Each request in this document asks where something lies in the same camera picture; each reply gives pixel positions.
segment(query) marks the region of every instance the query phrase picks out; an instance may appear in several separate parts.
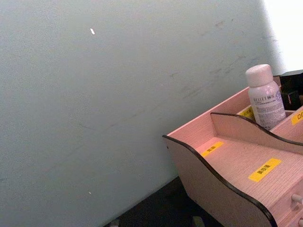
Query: wavy dark edge trim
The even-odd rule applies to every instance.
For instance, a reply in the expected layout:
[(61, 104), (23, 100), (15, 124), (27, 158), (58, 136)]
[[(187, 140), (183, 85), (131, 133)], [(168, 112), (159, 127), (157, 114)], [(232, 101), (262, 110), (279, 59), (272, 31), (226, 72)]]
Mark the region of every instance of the wavy dark edge trim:
[(246, 193), (240, 191), (239, 189), (237, 189), (235, 186), (233, 186), (231, 183), (229, 183), (227, 180), (225, 180), (214, 168), (212, 168), (212, 166), (194, 149), (192, 148), (190, 145), (179, 141), (175, 138), (172, 138), (170, 136), (167, 135), (163, 135), (164, 138), (171, 140), (175, 143), (180, 144), (181, 146), (184, 146), (186, 149), (188, 149), (191, 153), (193, 153), (201, 162), (203, 165), (205, 165), (205, 167), (223, 184), (225, 185), (228, 189), (232, 190), (234, 193), (236, 193), (237, 195), (241, 196), (242, 198), (246, 199), (248, 202), (254, 204), (259, 210), (262, 211), (262, 213), (265, 215), (265, 217), (267, 217), (267, 219), (269, 220), (270, 224), (272, 227), (278, 227), (274, 217), (272, 216), (272, 214), (269, 212), (269, 210), (262, 204), (260, 203), (258, 200), (254, 199), (253, 197), (247, 195)]
[(247, 117), (244, 117), (244, 116), (241, 116), (241, 115), (238, 115), (238, 114), (232, 114), (232, 113), (216, 113), (216, 112), (211, 112), (210, 113), (211, 115), (212, 114), (215, 114), (215, 115), (225, 115), (225, 116), (232, 116), (232, 117), (238, 117), (238, 118), (241, 118), (241, 119), (244, 119), (246, 121), (248, 121), (249, 123), (255, 125), (256, 127), (258, 127), (260, 130), (262, 130), (263, 132), (267, 133), (268, 135), (274, 137), (275, 139), (277, 140), (281, 140), (283, 142), (286, 142), (286, 143), (290, 143), (290, 144), (295, 144), (295, 145), (299, 145), (299, 146), (303, 146), (303, 143), (300, 143), (300, 142), (296, 142), (296, 141), (292, 141), (292, 140), (288, 140), (288, 139), (285, 139), (283, 137), (280, 137), (274, 133), (272, 133), (271, 131), (268, 131), (267, 129), (263, 128), (261, 125), (259, 125), (258, 123), (254, 122), (253, 120), (247, 118)]

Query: organizer drawer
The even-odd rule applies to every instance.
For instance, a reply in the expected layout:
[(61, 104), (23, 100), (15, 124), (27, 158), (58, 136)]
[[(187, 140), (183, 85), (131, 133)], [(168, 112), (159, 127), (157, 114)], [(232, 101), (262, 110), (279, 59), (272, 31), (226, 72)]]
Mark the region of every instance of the organizer drawer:
[(292, 200), (292, 195), (294, 194), (303, 197), (303, 180), (288, 190), (281, 199), (269, 209), (277, 223), (282, 221), (285, 217), (288, 219), (295, 218), (298, 212), (303, 212), (303, 205)]
[(278, 227), (303, 227), (303, 205), (298, 205), (286, 216)]

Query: bottle label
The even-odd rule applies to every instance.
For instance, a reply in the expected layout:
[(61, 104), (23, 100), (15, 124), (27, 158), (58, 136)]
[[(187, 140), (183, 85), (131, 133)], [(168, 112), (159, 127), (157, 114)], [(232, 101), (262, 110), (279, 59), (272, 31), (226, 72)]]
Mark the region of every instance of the bottle label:
[(253, 98), (254, 114), (257, 115), (259, 124), (271, 130), (280, 121), (286, 118), (280, 91)]

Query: drawer knob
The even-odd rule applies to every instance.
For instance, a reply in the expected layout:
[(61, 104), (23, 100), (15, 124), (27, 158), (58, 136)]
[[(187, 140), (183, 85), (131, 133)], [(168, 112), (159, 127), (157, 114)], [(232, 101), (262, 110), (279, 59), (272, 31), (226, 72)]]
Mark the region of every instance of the drawer knob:
[(292, 195), (292, 201), (303, 204), (303, 197), (297, 194)]

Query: black object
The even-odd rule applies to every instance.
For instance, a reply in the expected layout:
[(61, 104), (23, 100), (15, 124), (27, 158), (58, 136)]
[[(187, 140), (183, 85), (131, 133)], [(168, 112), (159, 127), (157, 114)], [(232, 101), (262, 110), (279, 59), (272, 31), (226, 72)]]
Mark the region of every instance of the black object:
[(286, 110), (297, 110), (301, 107), (298, 91), (282, 89), (281, 96)]
[(284, 91), (298, 91), (303, 95), (303, 70), (286, 72), (280, 76), (282, 92)]

